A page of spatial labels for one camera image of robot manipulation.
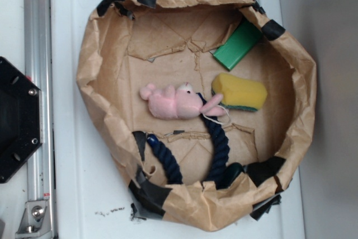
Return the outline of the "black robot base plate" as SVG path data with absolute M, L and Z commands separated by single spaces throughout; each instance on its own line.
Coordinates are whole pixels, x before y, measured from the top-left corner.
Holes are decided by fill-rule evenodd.
M 40 94 L 6 58 L 1 57 L 1 183 L 41 146 Z

